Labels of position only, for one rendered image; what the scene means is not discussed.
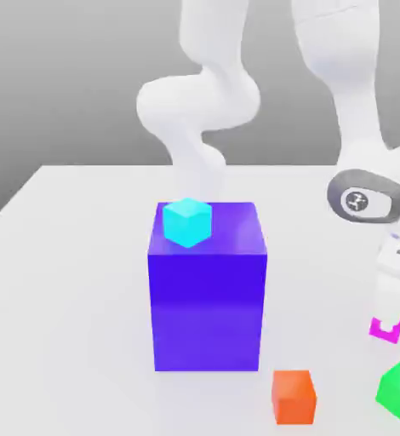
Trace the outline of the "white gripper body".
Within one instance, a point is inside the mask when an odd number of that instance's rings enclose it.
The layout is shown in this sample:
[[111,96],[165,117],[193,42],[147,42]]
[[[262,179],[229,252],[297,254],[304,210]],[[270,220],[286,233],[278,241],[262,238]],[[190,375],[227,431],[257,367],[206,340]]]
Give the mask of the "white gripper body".
[[400,238],[386,238],[377,256],[377,283],[400,280]]

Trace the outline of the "small magenta cube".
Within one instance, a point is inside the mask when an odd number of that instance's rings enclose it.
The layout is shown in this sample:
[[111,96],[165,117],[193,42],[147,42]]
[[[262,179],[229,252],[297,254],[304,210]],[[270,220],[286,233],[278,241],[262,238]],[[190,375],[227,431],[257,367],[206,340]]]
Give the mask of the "small magenta cube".
[[369,327],[369,334],[391,344],[398,344],[400,338],[400,320],[389,331],[381,329],[380,326],[381,321],[377,318],[372,318]]

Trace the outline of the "small orange cube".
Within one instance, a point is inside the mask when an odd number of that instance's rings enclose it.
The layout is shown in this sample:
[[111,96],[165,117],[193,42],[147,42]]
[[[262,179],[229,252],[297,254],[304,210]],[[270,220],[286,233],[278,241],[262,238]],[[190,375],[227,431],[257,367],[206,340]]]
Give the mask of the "small orange cube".
[[271,402],[278,425],[311,425],[317,394],[309,370],[274,370]]

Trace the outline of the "small cyan cube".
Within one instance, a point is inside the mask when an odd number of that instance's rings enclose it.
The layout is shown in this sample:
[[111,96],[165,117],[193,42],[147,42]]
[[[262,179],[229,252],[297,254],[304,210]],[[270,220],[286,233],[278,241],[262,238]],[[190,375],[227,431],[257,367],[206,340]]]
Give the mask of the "small cyan cube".
[[192,198],[163,207],[163,235],[185,248],[191,248],[212,234],[212,206]]

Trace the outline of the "large blue box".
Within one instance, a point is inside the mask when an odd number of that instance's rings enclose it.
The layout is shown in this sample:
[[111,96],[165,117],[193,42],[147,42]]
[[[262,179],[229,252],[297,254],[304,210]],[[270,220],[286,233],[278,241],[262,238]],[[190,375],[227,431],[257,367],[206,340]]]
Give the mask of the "large blue box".
[[192,248],[163,235],[157,205],[147,253],[157,371],[259,368],[267,249],[252,203],[214,203],[212,235]]

